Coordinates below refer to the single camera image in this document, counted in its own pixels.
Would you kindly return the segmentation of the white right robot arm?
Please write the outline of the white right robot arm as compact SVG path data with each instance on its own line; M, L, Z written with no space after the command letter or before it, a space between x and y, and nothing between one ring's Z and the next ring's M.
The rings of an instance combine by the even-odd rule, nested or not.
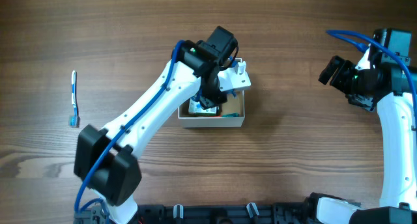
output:
M368 37L327 31L352 44L357 63L334 56L319 81L341 91L351 105L376 111L382 128L384 174L379 207L361 208L345 199L311 194L304 218L318 223L416 222L416 68L410 65L411 33L384 28Z

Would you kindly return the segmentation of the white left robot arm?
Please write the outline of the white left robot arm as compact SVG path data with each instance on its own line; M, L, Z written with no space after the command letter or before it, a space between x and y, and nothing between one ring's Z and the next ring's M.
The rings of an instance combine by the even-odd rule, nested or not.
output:
M103 204L106 221L129 223L137 213L132 197L141 181L138 159L165 121L184 102L195 98L203 109L227 101L219 75L231 68L238 40L221 26L207 40L180 40L160 77L122 115L78 135L74 174L82 184L74 202L76 214Z

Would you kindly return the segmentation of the Colgate toothpaste tube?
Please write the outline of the Colgate toothpaste tube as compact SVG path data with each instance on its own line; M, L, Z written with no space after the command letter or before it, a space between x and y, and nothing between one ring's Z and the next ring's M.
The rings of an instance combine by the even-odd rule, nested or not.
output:
M230 114L225 114L225 115L216 115L216 116L211 116L211 117L215 117L215 118L235 118L235 117L240 117L239 113L230 113Z

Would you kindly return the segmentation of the green white soap box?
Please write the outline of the green white soap box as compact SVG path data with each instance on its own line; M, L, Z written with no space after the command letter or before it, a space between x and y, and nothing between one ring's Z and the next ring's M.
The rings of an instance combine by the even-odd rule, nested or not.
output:
M213 117L216 116L218 112L217 107L212 107L208 109L203 109L200 102L196 102L193 99L190 99L188 106L188 113L190 115L197 115L203 117Z

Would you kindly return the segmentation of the blue white toothbrush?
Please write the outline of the blue white toothbrush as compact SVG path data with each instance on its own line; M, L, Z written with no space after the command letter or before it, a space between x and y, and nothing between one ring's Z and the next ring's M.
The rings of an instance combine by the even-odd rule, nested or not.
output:
M68 123L69 126L71 126L72 128L79 127L78 103L77 103L77 98L76 98L76 80L77 80L77 72L73 70L72 75L71 75L71 87L72 87L71 102L72 102L74 114L70 116L69 123Z

